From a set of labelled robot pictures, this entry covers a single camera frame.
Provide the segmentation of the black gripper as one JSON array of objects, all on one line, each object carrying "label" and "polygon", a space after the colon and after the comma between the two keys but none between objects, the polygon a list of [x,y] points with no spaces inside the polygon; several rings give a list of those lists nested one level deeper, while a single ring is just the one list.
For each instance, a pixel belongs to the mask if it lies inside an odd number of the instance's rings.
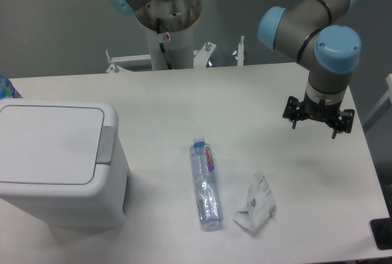
[{"label": "black gripper", "polygon": [[298,121],[307,119],[326,123],[333,130],[331,138],[335,139],[337,134],[351,133],[355,117],[354,109],[340,111],[341,103],[342,101],[333,105],[319,104],[307,94],[304,95],[303,102],[300,102],[296,97],[289,96],[282,117],[291,122],[292,129],[296,129]]}]

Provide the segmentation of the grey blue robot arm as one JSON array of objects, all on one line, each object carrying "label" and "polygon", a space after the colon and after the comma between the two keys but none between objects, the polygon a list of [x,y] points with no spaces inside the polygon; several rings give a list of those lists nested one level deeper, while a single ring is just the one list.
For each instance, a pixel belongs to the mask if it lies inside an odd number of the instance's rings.
[{"label": "grey blue robot arm", "polygon": [[301,0],[295,7],[270,8],[260,20],[258,38],[309,72],[304,99],[290,96],[283,118],[325,123],[332,136],[351,133],[355,111],[341,110],[361,53],[361,39],[335,21],[357,0]]}]

